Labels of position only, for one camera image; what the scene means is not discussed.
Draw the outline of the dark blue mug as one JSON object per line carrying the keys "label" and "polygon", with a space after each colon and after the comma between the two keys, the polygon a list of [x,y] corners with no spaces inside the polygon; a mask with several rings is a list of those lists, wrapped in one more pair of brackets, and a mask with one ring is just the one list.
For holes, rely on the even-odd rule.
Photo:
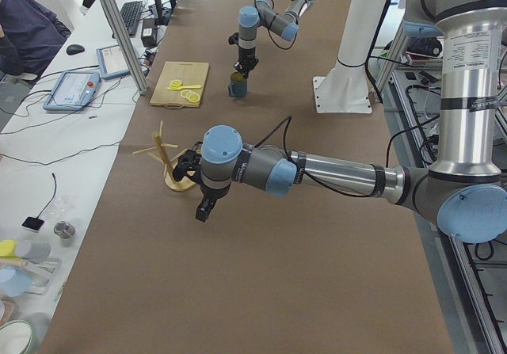
{"label": "dark blue mug", "polygon": [[228,94],[234,98],[243,98],[247,95],[247,80],[241,73],[234,72],[231,74]]}

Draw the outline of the wooden cup storage rack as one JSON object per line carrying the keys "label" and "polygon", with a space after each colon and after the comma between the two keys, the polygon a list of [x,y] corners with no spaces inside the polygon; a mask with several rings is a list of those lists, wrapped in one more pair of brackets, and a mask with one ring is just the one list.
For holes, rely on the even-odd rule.
{"label": "wooden cup storage rack", "polygon": [[154,160],[162,163],[164,169],[163,179],[166,186],[174,192],[187,192],[191,188],[195,187],[196,184],[187,177],[183,177],[183,179],[180,181],[175,180],[173,177],[173,170],[176,168],[178,159],[184,154],[184,151],[181,151],[173,158],[170,158],[167,153],[167,149],[177,149],[179,146],[177,144],[165,143],[163,141],[163,132],[164,122],[161,120],[158,131],[151,134],[151,138],[154,141],[154,146],[144,148],[142,150],[136,150],[132,154],[147,154]]}

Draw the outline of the small metal cup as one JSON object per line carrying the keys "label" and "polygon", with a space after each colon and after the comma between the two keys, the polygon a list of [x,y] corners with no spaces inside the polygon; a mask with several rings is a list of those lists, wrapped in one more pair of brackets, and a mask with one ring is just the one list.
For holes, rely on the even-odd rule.
{"label": "small metal cup", "polygon": [[64,247],[71,246],[76,235],[75,227],[67,221],[58,221],[53,227],[53,232]]}

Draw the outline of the grey cup lying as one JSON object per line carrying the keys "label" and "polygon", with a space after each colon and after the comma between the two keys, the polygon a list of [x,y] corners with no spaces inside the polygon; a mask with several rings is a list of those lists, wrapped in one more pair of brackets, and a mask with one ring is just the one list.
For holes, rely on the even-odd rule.
{"label": "grey cup lying", "polygon": [[48,242],[22,240],[18,242],[14,253],[27,261],[41,263],[49,258],[51,245]]}

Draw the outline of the yellow cup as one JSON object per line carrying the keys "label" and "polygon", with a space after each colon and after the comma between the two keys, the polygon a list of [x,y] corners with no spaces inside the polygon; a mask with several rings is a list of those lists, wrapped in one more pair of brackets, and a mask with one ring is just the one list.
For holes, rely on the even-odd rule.
{"label": "yellow cup", "polygon": [[15,257],[15,249],[17,247],[17,241],[14,240],[3,240],[0,241],[0,257],[9,258]]}

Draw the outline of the light blue cup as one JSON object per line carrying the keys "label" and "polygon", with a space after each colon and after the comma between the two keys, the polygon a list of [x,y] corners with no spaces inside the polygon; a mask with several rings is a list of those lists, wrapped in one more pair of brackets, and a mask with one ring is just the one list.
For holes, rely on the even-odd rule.
{"label": "light blue cup", "polygon": [[22,269],[13,266],[1,268],[1,288],[9,297],[25,293],[32,285],[32,277]]}

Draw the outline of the yellow plastic knife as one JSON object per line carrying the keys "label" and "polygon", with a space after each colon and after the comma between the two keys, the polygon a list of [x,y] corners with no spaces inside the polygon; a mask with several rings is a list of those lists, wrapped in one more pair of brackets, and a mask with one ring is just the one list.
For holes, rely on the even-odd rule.
{"label": "yellow plastic knife", "polygon": [[167,86],[168,90],[183,90],[183,89],[201,89],[201,85],[188,85],[188,86]]}

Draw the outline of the overlapping lemon slices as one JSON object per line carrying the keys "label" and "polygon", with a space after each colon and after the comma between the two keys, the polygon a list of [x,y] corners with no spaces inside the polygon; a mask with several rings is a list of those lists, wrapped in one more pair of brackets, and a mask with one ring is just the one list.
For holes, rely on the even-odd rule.
{"label": "overlapping lemon slices", "polygon": [[194,92],[190,89],[181,90],[180,96],[192,104],[197,104],[200,102],[200,95],[197,92]]}

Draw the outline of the wooden cutting board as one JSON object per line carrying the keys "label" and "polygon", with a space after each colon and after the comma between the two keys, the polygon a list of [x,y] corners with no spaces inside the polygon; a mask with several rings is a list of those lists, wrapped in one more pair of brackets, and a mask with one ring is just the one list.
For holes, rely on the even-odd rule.
{"label": "wooden cutting board", "polygon": [[199,108],[207,81],[209,63],[166,61],[151,106]]}

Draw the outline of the single lemon slice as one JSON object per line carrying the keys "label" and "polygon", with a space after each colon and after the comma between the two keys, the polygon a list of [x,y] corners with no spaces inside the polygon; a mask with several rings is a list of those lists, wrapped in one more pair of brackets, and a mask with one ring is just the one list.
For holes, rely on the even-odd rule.
{"label": "single lemon slice", "polygon": [[170,81],[170,84],[168,86],[169,89],[179,89],[181,88],[183,82],[180,79],[174,79]]}

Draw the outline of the black power adapter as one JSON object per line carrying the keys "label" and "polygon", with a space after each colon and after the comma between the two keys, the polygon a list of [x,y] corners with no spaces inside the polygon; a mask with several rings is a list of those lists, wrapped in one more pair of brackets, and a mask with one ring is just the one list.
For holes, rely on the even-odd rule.
{"label": "black power adapter", "polygon": [[158,26],[154,18],[144,18],[142,23],[141,41],[145,48],[153,48],[157,44]]}

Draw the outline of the black keyboard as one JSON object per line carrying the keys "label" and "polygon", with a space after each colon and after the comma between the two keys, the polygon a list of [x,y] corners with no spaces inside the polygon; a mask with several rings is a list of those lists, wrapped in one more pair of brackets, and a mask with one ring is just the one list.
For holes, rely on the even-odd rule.
{"label": "black keyboard", "polygon": [[120,15],[130,37],[135,36],[138,30],[144,7],[143,1],[125,2],[121,6]]}

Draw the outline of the far blue teach pendant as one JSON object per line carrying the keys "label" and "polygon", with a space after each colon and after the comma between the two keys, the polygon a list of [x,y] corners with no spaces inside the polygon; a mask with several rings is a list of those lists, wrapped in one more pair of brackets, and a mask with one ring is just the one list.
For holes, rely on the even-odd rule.
{"label": "far blue teach pendant", "polygon": [[130,74],[123,52],[118,44],[97,48],[96,55],[102,79],[109,80]]}

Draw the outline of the blue teach pendant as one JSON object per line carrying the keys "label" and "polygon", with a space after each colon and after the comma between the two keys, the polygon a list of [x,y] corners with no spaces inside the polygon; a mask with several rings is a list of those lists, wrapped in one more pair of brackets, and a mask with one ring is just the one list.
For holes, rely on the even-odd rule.
{"label": "blue teach pendant", "polygon": [[130,74],[123,52],[118,44],[97,48],[96,55],[102,79],[109,80]]}
{"label": "blue teach pendant", "polygon": [[48,112],[74,112],[87,106],[94,98],[101,76],[96,71],[64,71],[44,102]]}

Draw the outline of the small black square device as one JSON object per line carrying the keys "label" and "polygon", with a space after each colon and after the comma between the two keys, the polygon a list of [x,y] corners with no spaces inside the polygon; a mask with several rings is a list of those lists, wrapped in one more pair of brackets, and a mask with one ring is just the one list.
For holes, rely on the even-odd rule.
{"label": "small black square device", "polygon": [[39,232],[40,228],[44,225],[44,221],[39,217],[29,216],[21,225],[30,231]]}

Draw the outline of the near blue teach pendant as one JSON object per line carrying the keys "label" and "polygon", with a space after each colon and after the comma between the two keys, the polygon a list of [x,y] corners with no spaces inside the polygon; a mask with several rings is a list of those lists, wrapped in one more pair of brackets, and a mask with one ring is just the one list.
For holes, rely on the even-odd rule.
{"label": "near blue teach pendant", "polygon": [[48,112],[74,112],[87,106],[94,98],[101,76],[96,71],[64,71],[44,102]]}

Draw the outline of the black computer mouse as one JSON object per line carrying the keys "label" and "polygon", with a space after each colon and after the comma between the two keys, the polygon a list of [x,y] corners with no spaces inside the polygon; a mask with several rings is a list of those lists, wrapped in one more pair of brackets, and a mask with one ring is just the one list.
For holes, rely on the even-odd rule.
{"label": "black computer mouse", "polygon": [[69,56],[83,53],[86,49],[80,44],[70,44],[66,48],[66,53]]}

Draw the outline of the person in dark sweater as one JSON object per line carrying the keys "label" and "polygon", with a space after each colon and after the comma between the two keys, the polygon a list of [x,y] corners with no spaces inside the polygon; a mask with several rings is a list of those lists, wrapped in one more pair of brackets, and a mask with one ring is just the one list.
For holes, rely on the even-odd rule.
{"label": "person in dark sweater", "polygon": [[1,72],[40,77],[71,31],[35,0],[1,0]]}

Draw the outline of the green rimmed bowl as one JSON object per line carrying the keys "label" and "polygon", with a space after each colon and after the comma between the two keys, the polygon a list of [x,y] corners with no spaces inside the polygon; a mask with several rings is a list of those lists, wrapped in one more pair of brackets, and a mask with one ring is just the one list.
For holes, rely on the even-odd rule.
{"label": "green rimmed bowl", "polygon": [[7,322],[1,327],[1,354],[33,353],[35,338],[32,326],[24,320]]}

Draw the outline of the white pedestal column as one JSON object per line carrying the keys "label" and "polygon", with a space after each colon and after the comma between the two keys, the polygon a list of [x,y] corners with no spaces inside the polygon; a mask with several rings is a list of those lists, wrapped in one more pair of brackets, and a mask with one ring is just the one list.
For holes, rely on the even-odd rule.
{"label": "white pedestal column", "polygon": [[313,78],[318,113],[372,112],[367,60],[390,2],[351,0],[336,64],[326,76]]}

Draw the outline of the aluminium frame post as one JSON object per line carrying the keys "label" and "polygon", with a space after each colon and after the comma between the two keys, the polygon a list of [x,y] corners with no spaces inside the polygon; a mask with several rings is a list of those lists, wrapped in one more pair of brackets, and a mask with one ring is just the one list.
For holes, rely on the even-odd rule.
{"label": "aluminium frame post", "polygon": [[148,90],[147,81],[140,68],[139,60],[135,54],[127,29],[124,26],[116,0],[100,0],[100,2],[139,94],[144,95]]}

